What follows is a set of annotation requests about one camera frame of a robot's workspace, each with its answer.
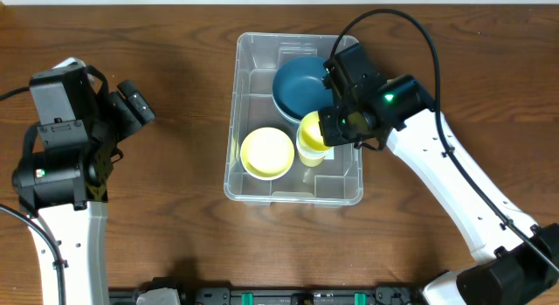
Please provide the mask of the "yellow cup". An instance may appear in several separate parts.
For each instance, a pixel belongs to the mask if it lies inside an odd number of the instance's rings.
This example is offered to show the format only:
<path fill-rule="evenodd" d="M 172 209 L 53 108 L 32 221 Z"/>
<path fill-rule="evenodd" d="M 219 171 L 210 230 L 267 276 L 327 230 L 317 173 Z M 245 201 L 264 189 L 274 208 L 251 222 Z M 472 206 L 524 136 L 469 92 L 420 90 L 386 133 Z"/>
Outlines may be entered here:
<path fill-rule="evenodd" d="M 300 122 L 300 140 L 302 145 L 314 151 L 328 151 L 321 134 L 320 118 L 317 111 L 313 111 L 303 117 Z"/>
<path fill-rule="evenodd" d="M 307 167 L 316 167 L 321 164 L 324 160 L 324 156 L 320 157 L 307 157 L 299 155 L 300 161 Z"/>

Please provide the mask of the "yellow bowl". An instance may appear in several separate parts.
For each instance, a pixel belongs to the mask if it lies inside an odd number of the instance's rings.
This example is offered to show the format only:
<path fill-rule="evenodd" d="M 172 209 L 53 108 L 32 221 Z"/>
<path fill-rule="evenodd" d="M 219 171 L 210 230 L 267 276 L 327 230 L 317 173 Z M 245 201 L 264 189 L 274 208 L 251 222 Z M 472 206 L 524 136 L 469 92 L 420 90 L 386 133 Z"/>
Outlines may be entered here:
<path fill-rule="evenodd" d="M 272 181 L 291 169 L 294 152 L 293 142 L 285 132 L 265 127 L 253 130 L 242 141 L 240 159 L 252 177 Z"/>

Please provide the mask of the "clear plastic storage bin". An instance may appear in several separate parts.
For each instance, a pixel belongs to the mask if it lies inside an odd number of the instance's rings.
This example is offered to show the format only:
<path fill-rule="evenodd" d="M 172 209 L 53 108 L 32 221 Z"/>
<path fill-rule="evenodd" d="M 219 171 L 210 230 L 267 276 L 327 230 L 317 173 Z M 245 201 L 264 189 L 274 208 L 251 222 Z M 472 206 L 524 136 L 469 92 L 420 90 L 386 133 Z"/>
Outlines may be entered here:
<path fill-rule="evenodd" d="M 253 130 L 278 128 L 295 137 L 297 127 L 286 121 L 273 102 L 273 78 L 287 61 L 312 55 L 327 58 L 334 35 L 246 32 L 238 37 L 232 89 L 231 120 L 224 173 L 224 193 L 245 204 L 303 203 L 323 207 L 357 204 L 363 196 L 362 153 L 337 146 L 334 160 L 309 168 L 294 160 L 282 177 L 264 181 L 246 172 L 241 143 Z"/>

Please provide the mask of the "light blue cup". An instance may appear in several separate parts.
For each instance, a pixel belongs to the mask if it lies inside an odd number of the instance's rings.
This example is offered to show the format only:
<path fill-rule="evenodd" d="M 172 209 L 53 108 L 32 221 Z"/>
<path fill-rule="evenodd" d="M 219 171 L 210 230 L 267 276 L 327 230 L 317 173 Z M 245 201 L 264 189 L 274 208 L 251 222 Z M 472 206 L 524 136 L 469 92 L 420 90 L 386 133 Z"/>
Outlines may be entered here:
<path fill-rule="evenodd" d="M 309 159 L 324 158 L 328 154 L 328 150 L 319 151 L 319 150 L 309 148 L 300 139 L 296 140 L 296 147 L 300 154 L 302 154 L 305 158 L 309 158 Z"/>

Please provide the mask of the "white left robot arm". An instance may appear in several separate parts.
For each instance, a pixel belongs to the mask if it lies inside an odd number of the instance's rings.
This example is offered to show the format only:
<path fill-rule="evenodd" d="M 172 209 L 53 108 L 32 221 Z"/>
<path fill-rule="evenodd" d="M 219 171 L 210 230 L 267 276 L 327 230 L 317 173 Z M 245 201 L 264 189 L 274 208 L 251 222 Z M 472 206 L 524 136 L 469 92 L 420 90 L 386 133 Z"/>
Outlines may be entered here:
<path fill-rule="evenodd" d="M 118 145 L 155 119 L 131 80 L 111 91 L 94 66 L 69 58 L 31 76 L 38 122 L 12 185 L 38 254 L 45 304 L 108 304 L 107 181 Z"/>

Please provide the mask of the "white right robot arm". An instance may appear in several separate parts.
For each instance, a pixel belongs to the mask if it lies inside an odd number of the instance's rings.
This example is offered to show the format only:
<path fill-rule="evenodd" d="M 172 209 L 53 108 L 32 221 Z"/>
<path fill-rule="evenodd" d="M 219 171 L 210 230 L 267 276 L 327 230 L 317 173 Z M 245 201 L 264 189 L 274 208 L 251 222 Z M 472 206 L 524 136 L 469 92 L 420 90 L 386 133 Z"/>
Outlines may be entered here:
<path fill-rule="evenodd" d="M 325 145 L 377 139 L 427 186 L 475 261 L 421 287 L 425 303 L 526 304 L 558 282 L 558 226 L 538 225 L 496 187 L 412 76 L 323 83 L 335 101 L 319 112 Z"/>

